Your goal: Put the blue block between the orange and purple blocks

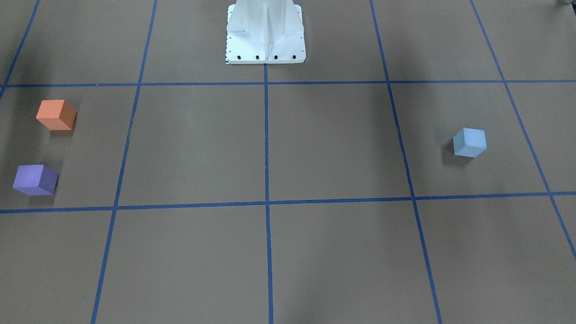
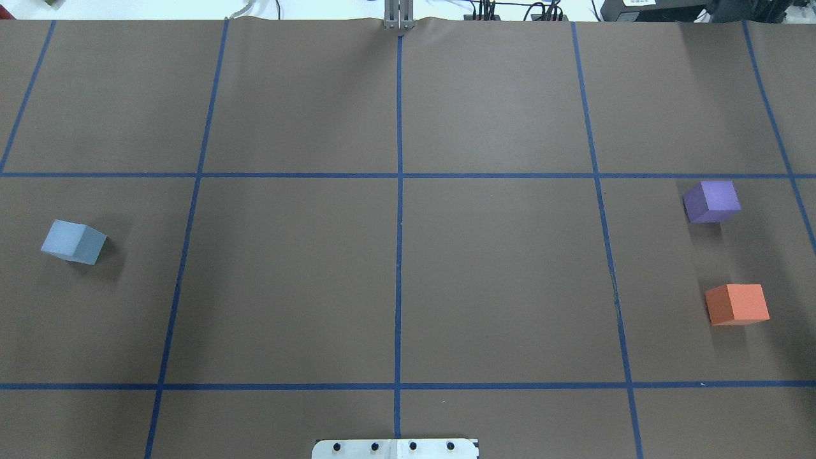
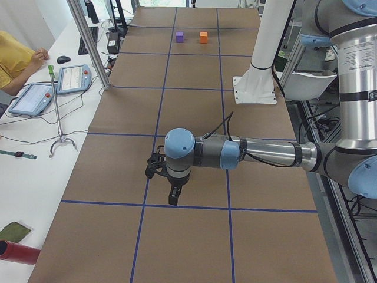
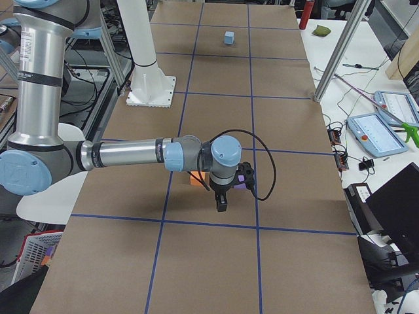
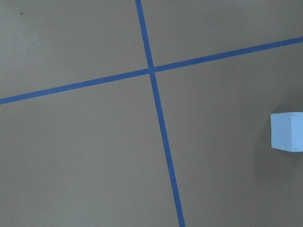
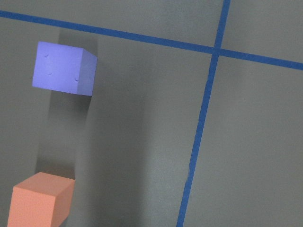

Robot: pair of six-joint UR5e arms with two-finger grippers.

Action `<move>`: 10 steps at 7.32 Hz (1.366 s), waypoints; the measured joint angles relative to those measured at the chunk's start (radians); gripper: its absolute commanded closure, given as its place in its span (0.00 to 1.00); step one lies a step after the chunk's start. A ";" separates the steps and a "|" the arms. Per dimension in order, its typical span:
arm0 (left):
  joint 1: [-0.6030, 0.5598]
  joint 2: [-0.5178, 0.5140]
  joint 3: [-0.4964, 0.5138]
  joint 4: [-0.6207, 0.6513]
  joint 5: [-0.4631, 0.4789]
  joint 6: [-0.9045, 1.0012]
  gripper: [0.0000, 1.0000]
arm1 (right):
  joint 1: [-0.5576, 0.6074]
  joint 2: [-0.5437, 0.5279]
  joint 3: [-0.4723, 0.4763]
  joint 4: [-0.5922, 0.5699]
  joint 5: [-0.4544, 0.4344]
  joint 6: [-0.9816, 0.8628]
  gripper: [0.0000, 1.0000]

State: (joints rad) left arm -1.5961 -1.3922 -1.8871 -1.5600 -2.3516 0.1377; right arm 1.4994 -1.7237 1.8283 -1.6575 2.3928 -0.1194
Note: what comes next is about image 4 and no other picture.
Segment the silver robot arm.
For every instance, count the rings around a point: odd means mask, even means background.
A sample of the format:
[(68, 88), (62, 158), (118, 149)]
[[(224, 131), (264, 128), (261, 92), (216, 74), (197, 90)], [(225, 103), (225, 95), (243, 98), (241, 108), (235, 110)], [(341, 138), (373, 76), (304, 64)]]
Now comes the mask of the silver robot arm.
[(170, 171), (206, 172), (217, 210), (227, 209), (227, 191), (244, 184), (254, 190), (254, 171), (241, 160), (240, 142), (224, 131), (207, 142), (192, 135), (92, 143), (58, 135), (65, 42), (100, 37), (99, 1), (15, 1), (21, 31), (16, 129), (1, 154), (1, 185), (30, 196), (62, 179), (95, 168), (160, 163)]

